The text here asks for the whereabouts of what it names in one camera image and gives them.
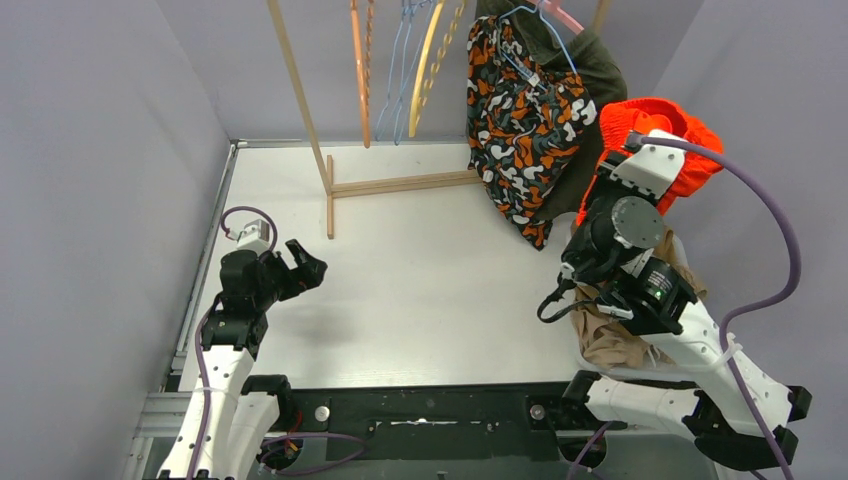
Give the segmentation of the red orange shorts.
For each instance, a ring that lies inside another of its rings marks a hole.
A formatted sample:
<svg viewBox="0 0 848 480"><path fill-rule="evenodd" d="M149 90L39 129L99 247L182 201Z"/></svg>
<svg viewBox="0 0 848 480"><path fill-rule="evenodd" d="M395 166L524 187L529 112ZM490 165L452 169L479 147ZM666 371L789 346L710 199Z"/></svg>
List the red orange shorts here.
<svg viewBox="0 0 848 480"><path fill-rule="evenodd" d="M662 130L716 153L723 151L718 135L700 119L664 98L642 97L607 104L600 111L599 126L602 146L595 155L593 167L597 167L606 154L621 153L632 131L648 134L653 130ZM713 160L699 154L686 153L680 174L659 201L659 213L666 214L677 198L693 195L711 176L722 170L723 167Z"/></svg>

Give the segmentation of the wooden clothes hanger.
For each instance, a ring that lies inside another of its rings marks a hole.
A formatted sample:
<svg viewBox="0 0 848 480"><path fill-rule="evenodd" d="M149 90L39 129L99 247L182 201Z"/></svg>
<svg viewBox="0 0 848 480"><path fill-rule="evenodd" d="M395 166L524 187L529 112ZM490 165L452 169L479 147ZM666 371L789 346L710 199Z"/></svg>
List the wooden clothes hanger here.
<svg viewBox="0 0 848 480"><path fill-rule="evenodd" d="M357 0L350 1L350 18L362 143L363 147L368 149L371 146L372 139L370 131L370 79L375 2L366 2L364 19L360 18L359 4L360 2Z"/></svg>

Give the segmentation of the beige shorts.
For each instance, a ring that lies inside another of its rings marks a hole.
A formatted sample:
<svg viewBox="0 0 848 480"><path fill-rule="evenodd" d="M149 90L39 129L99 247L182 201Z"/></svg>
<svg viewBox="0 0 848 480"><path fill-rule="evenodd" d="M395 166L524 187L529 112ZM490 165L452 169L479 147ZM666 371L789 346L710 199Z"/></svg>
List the beige shorts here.
<svg viewBox="0 0 848 480"><path fill-rule="evenodd" d="M658 348L630 334L594 305L582 305L569 314L581 356L602 369L643 369L671 359Z"/></svg>

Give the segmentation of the orange camouflage print shorts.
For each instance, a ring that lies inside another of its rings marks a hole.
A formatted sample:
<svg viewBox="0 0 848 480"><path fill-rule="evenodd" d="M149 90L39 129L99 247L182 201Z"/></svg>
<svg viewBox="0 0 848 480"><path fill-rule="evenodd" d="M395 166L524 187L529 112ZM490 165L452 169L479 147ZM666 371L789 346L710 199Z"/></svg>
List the orange camouflage print shorts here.
<svg viewBox="0 0 848 480"><path fill-rule="evenodd" d="M467 50L468 167L496 210L541 250L552 223L539 210L596 123L596 105L575 71L536 62L507 18L478 18Z"/></svg>

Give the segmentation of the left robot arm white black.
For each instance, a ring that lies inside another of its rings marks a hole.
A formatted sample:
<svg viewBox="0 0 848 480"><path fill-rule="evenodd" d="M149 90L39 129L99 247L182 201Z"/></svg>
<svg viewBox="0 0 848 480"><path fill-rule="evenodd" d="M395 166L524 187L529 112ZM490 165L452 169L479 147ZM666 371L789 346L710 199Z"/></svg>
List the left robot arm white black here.
<svg viewBox="0 0 848 480"><path fill-rule="evenodd" d="M285 247L292 266L273 250L239 248L221 259L221 289L195 333L197 381L156 478L245 479L271 428L296 422L288 378L252 370L268 311L319 287L327 264L295 239Z"/></svg>

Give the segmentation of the cream wooden hanger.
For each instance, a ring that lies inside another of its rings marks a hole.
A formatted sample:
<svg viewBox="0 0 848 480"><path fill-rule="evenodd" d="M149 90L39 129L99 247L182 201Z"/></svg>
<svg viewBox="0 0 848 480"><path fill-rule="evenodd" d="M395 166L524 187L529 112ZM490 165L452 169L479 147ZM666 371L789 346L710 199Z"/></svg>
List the cream wooden hanger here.
<svg viewBox="0 0 848 480"><path fill-rule="evenodd" d="M436 34L440 24L441 17L448 4L445 0L433 2L434 7L429 16L429 23L424 32L423 42L421 45L421 55L416 67L414 86L411 95L409 120L407 132L410 138L414 138L418 132L418 126L421 121L423 110L426 107L429 94L432 90L435 78L440 71L442 62L446 56L447 50L450 47L453 37L455 36L460 20L466 10L468 2L461 0L456 4L456 8L444 32L442 40L436 41Z"/></svg>

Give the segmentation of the wooden clothes rack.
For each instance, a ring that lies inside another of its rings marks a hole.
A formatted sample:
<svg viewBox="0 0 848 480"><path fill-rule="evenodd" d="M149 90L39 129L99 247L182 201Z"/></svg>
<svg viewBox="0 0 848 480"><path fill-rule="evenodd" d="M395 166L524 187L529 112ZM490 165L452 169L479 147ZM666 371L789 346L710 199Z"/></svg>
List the wooden clothes rack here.
<svg viewBox="0 0 848 480"><path fill-rule="evenodd" d="M289 38L282 8L278 1L267 3L268 12L275 36L279 44L284 64L288 71L302 124L307 133L308 144L313 153L317 171L326 199L326 236L335 238L335 202L343 198L364 197L399 193L406 191L421 191L472 185L477 182L477 176L470 170L451 171L413 175L405 177L385 178L359 182L337 183L334 178L334 159L322 153L317 129L309 107L304 89L304 82L299 73L293 46Z"/></svg>

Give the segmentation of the olive brown shorts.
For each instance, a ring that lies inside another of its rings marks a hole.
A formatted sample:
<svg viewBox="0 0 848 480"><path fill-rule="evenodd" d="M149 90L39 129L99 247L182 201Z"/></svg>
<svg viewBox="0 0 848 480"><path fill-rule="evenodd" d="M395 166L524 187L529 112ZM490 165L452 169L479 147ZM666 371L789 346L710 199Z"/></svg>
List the olive brown shorts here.
<svg viewBox="0 0 848 480"><path fill-rule="evenodd" d="M654 248L653 257L668 262L693 288L700 300L706 300L708 290L706 285L688 266L682 241L668 226L665 227L663 240ZM597 290L592 287L578 286L574 291L574 300L592 300L597 296Z"/></svg>

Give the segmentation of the white plastic basket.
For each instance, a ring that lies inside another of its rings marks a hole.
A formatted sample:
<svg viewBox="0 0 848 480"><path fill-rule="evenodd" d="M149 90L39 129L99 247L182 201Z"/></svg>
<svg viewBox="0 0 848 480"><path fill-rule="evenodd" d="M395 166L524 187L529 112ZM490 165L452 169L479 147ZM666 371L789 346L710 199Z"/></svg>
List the white plastic basket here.
<svg viewBox="0 0 848 480"><path fill-rule="evenodd" d="M626 379L642 379L642 380L652 380L652 381L670 381L670 382L682 382L686 381L688 377L685 372L680 369L675 361L671 359L671 361L661 362L656 367L649 366L648 368L643 369L631 369L631 368L622 368L616 367L611 369L602 369L597 367L594 364L586 361L580 354L579 344L577 341L576 335L576 343L578 348L578 353L576 354L576 358L580 367L585 370L596 371L603 374L609 374L618 378L626 378Z"/></svg>

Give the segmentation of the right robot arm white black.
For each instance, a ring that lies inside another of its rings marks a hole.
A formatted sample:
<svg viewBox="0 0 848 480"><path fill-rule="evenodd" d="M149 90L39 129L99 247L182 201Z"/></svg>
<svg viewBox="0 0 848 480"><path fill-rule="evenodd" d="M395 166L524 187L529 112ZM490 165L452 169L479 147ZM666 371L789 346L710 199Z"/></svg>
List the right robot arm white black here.
<svg viewBox="0 0 848 480"><path fill-rule="evenodd" d="M712 319L690 283L652 254L663 231L646 199L594 200L563 254L563 283L595 287L597 309L666 354L689 387L582 371L565 392L564 417L578 427L596 420L670 433L737 471L789 465L798 447L790 424L805 418L811 393L767 375Z"/></svg>

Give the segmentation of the light blue wire hanger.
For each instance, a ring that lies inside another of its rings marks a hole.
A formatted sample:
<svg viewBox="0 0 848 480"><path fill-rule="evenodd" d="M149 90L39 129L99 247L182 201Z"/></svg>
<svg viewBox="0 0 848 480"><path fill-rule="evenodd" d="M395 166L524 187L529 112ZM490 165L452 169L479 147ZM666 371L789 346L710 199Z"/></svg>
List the light blue wire hanger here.
<svg viewBox="0 0 848 480"><path fill-rule="evenodd" d="M400 2L400 21L392 42L385 101L377 119L375 139L378 142L391 139L394 145L399 145L401 141L400 113L406 89L406 56L415 10L412 1Z"/></svg>

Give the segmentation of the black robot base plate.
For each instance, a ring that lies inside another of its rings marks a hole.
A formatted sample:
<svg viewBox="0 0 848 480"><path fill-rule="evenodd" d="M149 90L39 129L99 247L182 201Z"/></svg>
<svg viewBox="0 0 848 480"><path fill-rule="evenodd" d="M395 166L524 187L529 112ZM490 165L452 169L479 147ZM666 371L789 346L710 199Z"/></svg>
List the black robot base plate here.
<svg viewBox="0 0 848 480"><path fill-rule="evenodd" d="M608 428L568 382L287 390L262 479L600 479Z"/></svg>

